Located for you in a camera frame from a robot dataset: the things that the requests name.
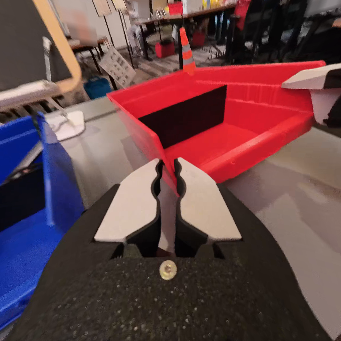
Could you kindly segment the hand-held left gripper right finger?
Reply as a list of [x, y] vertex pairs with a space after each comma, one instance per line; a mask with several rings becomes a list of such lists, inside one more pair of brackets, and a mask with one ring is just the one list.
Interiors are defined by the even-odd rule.
[[241, 241], [241, 233], [217, 183], [182, 157], [174, 160], [174, 171], [178, 194], [176, 256], [194, 257], [203, 245]]

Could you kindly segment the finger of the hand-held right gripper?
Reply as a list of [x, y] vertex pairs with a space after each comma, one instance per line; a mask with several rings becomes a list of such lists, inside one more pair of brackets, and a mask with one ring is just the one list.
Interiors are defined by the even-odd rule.
[[326, 126], [323, 120], [328, 114], [341, 94], [340, 89], [311, 89], [310, 95], [313, 105], [314, 117], [317, 123]]
[[323, 90], [341, 87], [341, 64], [301, 70], [282, 83], [286, 89]]

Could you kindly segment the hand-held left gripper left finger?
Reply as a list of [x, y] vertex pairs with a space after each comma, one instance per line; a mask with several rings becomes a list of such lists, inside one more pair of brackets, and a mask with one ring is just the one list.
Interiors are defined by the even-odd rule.
[[94, 236], [96, 242], [134, 244], [143, 257], [155, 257], [161, 236], [158, 199], [163, 161], [153, 159], [128, 175]]

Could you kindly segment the red plastic bin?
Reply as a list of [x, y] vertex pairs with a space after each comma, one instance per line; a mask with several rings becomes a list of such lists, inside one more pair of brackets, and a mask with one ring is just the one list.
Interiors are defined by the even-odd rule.
[[[120, 119], [148, 159], [164, 162], [163, 179], [176, 192], [174, 160], [182, 157], [222, 183], [255, 166], [308, 132], [314, 121], [307, 89], [282, 83], [324, 61], [197, 67], [107, 94], [120, 108]], [[164, 149], [155, 132], [139, 118], [227, 85], [224, 121]]]

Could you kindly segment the blue plastic bin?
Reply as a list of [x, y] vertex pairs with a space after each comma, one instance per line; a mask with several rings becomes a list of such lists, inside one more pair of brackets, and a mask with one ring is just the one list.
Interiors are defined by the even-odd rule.
[[1, 126], [0, 182], [42, 142], [45, 207], [0, 233], [0, 328], [20, 317], [42, 271], [84, 211], [72, 160], [42, 113]]

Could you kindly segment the white board stand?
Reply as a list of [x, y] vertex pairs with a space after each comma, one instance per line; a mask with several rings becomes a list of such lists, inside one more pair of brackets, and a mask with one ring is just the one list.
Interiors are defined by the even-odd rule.
[[58, 113], [45, 115], [45, 121], [56, 134], [58, 141], [64, 141], [80, 135], [85, 130], [84, 114], [80, 110], [67, 113], [53, 98], [52, 94], [57, 91], [57, 84], [52, 81], [50, 67], [50, 50], [52, 42], [45, 36], [42, 37], [44, 51], [46, 79], [26, 83], [10, 90], [2, 91], [0, 94], [1, 108], [13, 108], [19, 104], [32, 102], [34, 99], [44, 99], [53, 107], [58, 109]]

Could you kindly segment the orange traffic cone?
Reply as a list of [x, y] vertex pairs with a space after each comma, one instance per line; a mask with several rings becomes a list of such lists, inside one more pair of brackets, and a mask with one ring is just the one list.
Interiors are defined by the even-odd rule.
[[194, 62], [192, 50], [184, 27], [179, 29], [179, 34], [181, 42], [182, 69], [189, 75], [194, 75], [196, 71], [196, 64]]

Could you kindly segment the blue floor basket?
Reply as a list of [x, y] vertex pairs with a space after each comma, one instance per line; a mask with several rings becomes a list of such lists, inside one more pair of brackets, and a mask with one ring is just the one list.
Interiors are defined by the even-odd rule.
[[105, 97], [112, 91], [109, 81], [99, 76], [90, 77], [83, 84], [83, 88], [91, 100]]

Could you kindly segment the red floor box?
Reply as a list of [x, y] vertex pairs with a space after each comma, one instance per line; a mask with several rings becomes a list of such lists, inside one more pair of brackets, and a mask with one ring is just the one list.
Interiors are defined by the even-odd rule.
[[160, 59], [172, 56], [175, 54], [175, 44], [173, 40], [163, 40], [155, 44], [156, 56]]

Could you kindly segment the printed chart board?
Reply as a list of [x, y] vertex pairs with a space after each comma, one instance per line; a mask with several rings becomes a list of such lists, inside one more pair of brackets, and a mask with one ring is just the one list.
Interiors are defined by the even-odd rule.
[[136, 76], [131, 64], [113, 46], [101, 57], [99, 66], [122, 88], [129, 87]]

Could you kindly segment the wood-framed black board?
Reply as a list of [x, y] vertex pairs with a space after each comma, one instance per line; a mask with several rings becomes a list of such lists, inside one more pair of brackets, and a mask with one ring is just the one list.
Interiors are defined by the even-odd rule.
[[46, 0], [0, 1], [0, 89], [46, 80], [43, 37], [51, 41], [52, 81], [57, 94], [76, 89], [81, 70], [57, 15]]

